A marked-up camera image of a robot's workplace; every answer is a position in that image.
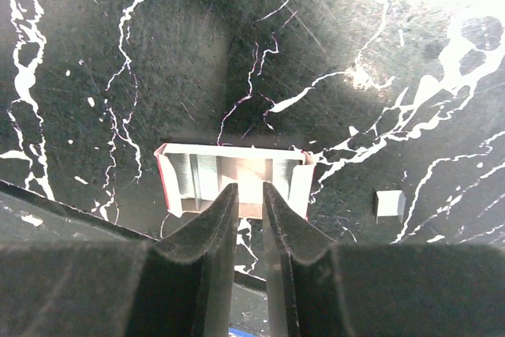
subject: black marble surface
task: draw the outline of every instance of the black marble surface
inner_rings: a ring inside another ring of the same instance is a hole
[[[503,0],[0,0],[0,175],[155,238],[170,138],[321,158],[341,242],[505,242]],[[376,224],[377,190],[406,218]],[[236,269],[262,277],[260,222]]]

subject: marble countertop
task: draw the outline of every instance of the marble countertop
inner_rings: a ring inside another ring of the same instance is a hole
[[[503,0],[0,0],[3,180],[160,238],[172,138],[320,158],[340,242],[505,242]],[[373,215],[406,195],[402,223]],[[236,269],[263,277],[261,225]]]

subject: small white block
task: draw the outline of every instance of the small white block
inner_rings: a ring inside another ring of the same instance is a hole
[[[403,191],[377,191],[376,195],[376,221],[379,221],[379,217],[398,216],[402,223],[406,200]]]

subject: blue strip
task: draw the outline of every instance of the blue strip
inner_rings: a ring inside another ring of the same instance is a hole
[[[238,337],[256,337],[255,335],[250,335],[249,333],[246,333],[244,331],[239,331],[237,329],[230,328],[230,333],[233,333],[234,335],[237,335]]]

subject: open box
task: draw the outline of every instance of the open box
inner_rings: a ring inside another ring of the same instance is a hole
[[[168,211],[202,212],[232,182],[239,217],[261,219],[263,182],[272,183],[304,219],[316,161],[307,152],[234,146],[163,144],[155,151]]]

